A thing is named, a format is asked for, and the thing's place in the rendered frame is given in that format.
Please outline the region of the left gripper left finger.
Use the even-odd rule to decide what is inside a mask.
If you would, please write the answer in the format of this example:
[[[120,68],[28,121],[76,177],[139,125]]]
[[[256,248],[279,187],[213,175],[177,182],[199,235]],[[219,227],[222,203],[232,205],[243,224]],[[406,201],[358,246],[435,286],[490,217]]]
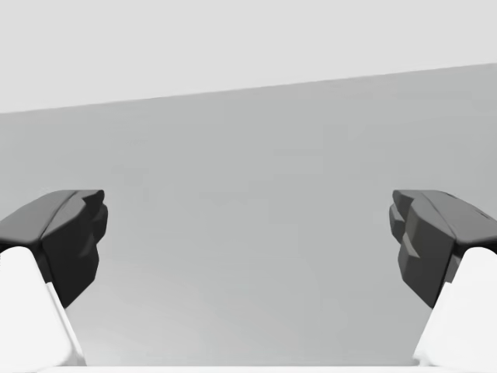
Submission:
[[[0,220],[0,368],[86,364],[67,307],[95,280],[103,190],[57,190]]]

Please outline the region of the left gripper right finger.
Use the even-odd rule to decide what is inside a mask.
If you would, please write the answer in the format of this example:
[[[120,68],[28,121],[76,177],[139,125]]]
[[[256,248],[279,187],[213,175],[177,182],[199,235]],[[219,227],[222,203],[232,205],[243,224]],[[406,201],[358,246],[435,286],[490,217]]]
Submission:
[[[402,280],[432,312],[421,367],[497,368],[497,219],[439,190],[394,190]]]

